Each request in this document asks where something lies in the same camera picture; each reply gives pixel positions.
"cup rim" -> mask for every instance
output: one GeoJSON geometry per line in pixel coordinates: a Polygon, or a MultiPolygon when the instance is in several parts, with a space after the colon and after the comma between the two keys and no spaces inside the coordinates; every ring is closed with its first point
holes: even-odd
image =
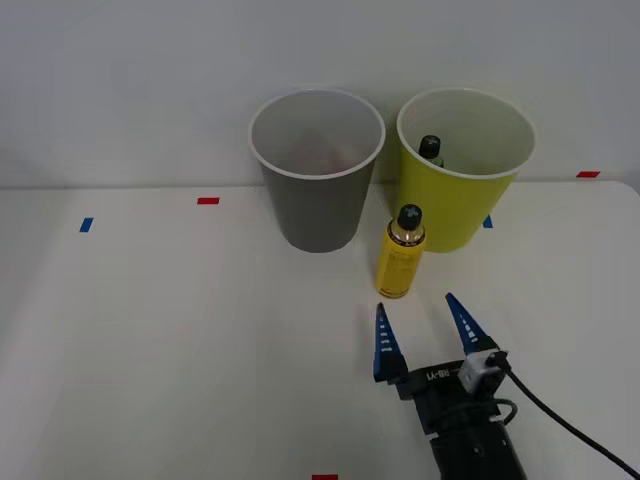
{"type": "Polygon", "coordinates": [[[494,95],[492,93],[488,93],[488,92],[486,92],[484,90],[480,90],[478,88],[472,88],[472,87],[436,87],[436,88],[425,90],[423,92],[420,92],[420,93],[414,95],[400,109],[400,112],[398,113],[398,117],[396,119],[396,130],[398,131],[398,137],[400,137],[400,142],[402,142],[402,146],[407,150],[407,152],[409,152],[411,154],[411,156],[413,158],[418,160],[420,163],[422,163],[423,165],[426,165],[427,167],[429,167],[429,168],[431,168],[431,169],[433,169],[433,170],[435,170],[437,172],[444,173],[445,175],[451,175],[453,177],[466,178],[466,179],[470,179],[470,180],[493,180],[493,179],[496,179],[496,178],[502,178],[502,177],[508,177],[510,175],[514,175],[533,156],[533,152],[535,151],[536,145],[538,144],[538,135],[537,135],[536,129],[535,129],[534,125],[533,125],[533,122],[531,121],[529,116],[520,109],[520,107],[516,106],[515,104],[513,104],[512,102],[510,102],[508,100],[505,100],[505,99],[503,99],[501,97],[498,97],[497,95],[494,95]],[[527,122],[527,124],[529,125],[529,128],[531,129],[531,134],[533,136],[533,147],[531,148],[531,152],[529,153],[529,156],[527,157],[527,159],[524,162],[522,162],[520,165],[518,165],[517,167],[514,167],[514,168],[512,168],[510,170],[507,170],[507,171],[504,171],[504,172],[492,173],[490,175],[472,175],[472,174],[469,174],[469,173],[454,172],[452,170],[447,170],[446,168],[438,167],[437,165],[434,165],[433,163],[431,163],[431,162],[427,161],[426,159],[422,158],[409,145],[409,142],[407,142],[407,139],[404,137],[404,132],[402,131],[402,128],[400,128],[400,124],[403,121],[404,114],[406,113],[407,109],[409,108],[409,106],[411,104],[413,104],[414,102],[420,100],[422,97],[426,97],[427,95],[430,95],[432,93],[438,93],[438,92],[444,92],[444,91],[477,93],[477,94],[480,94],[482,96],[492,98],[493,100],[496,100],[497,102],[500,102],[500,103],[503,103],[505,105],[508,105],[513,110],[515,110],[515,112],[518,115],[520,115],[527,122]]]}
{"type": "Polygon", "coordinates": [[[371,105],[371,103],[369,103],[364,98],[359,97],[357,95],[354,95],[353,93],[349,93],[349,92],[346,92],[344,90],[335,89],[335,88],[303,88],[303,89],[296,90],[294,92],[285,93],[284,95],[280,95],[278,97],[272,98],[271,100],[269,100],[266,103],[264,103],[258,109],[258,111],[251,118],[251,122],[249,123],[249,149],[251,150],[251,153],[260,161],[260,163],[262,165],[267,167],[269,170],[272,170],[272,171],[274,171],[276,173],[279,173],[280,175],[284,175],[284,176],[290,177],[290,178],[297,178],[299,180],[331,180],[331,179],[334,179],[334,178],[340,178],[340,177],[347,176],[347,175],[349,175],[349,174],[351,174],[353,172],[357,172],[358,170],[363,169],[364,167],[369,165],[371,162],[373,162],[375,160],[375,158],[378,156],[378,154],[380,153],[380,150],[382,150],[382,147],[384,146],[386,135],[387,135],[387,128],[386,128],[386,126],[384,124],[384,120],[382,119],[382,116],[380,115],[380,112],[378,112],[378,110],[376,110],[376,108],[373,105],[371,105]],[[380,141],[378,142],[378,145],[373,150],[371,155],[369,155],[367,158],[365,158],[362,162],[358,163],[357,165],[354,165],[353,167],[351,167],[351,168],[349,168],[347,170],[343,170],[341,172],[330,173],[330,174],[326,174],[326,175],[303,175],[303,174],[300,174],[300,173],[294,173],[294,172],[290,172],[288,170],[284,170],[282,168],[276,167],[275,165],[273,165],[272,163],[268,162],[262,155],[260,155],[258,153],[258,151],[256,150],[255,145],[253,144],[253,128],[255,126],[255,123],[256,123],[258,117],[267,108],[269,108],[271,105],[273,105],[274,103],[276,103],[276,102],[278,102],[278,101],[280,101],[280,100],[282,100],[282,99],[284,99],[286,97],[292,97],[294,95],[301,95],[301,94],[311,93],[311,92],[335,93],[335,94],[339,94],[339,95],[344,95],[344,96],[350,97],[350,98],[356,100],[357,102],[360,102],[361,104],[363,104],[365,107],[367,107],[369,109],[369,111],[371,111],[371,113],[373,113],[373,115],[376,118],[376,120],[378,120],[378,125],[380,127],[380,141]]]}

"gold bottle neck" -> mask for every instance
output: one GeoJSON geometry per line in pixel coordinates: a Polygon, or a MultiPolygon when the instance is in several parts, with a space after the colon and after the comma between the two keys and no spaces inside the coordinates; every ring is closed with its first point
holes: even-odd
{"type": "Polygon", "coordinates": [[[389,222],[387,232],[394,242],[403,247],[419,245],[424,242],[425,239],[424,227],[422,225],[418,225],[418,228],[415,230],[405,230],[398,225],[397,220],[389,222]]]}

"white table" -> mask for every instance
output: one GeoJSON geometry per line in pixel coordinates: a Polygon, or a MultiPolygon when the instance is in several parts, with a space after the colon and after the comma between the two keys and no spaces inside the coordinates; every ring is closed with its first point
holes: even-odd
{"type": "MultiPolygon", "coordinates": [[[[409,367],[462,358],[451,291],[534,392],[639,464],[640,198],[515,184],[492,219],[385,302],[409,367]]],[[[0,192],[0,478],[439,478],[413,404],[372,379],[387,221],[372,187],[356,238],[308,254],[262,188],[0,192]]],[[[500,394],[531,480],[624,478],[500,394]]]]}

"yellow cup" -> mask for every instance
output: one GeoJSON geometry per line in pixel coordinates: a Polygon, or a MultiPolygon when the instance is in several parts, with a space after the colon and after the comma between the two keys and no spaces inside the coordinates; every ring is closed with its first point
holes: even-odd
{"type": "Polygon", "coordinates": [[[422,209],[425,248],[464,246],[529,159],[535,132],[514,105],[469,88],[437,88],[409,100],[397,120],[402,143],[396,211],[422,209]],[[444,168],[418,154],[425,135],[440,137],[444,168]]]}

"bottle cap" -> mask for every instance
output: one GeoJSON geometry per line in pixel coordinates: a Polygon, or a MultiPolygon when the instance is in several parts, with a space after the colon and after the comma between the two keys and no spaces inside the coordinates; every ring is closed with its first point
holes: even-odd
{"type": "Polygon", "coordinates": [[[405,205],[400,209],[398,225],[405,230],[415,230],[422,221],[422,210],[413,204],[405,205]]]}
{"type": "Polygon", "coordinates": [[[433,160],[440,153],[440,139],[435,135],[427,135],[422,137],[418,153],[422,158],[433,160]]]}

